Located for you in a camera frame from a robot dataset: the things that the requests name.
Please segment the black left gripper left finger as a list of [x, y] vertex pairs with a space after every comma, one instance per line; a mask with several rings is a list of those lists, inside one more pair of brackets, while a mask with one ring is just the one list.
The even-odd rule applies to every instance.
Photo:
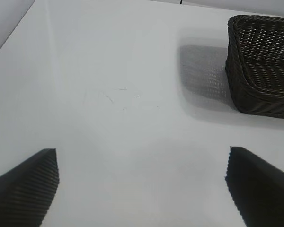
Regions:
[[43, 149], [0, 176], [0, 227], [41, 226], [59, 185], [56, 149]]

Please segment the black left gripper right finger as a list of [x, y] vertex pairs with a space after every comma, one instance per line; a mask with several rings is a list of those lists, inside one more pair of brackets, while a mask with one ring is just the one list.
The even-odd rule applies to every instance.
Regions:
[[231, 147], [225, 177], [248, 227], [284, 227], [284, 172], [243, 147]]

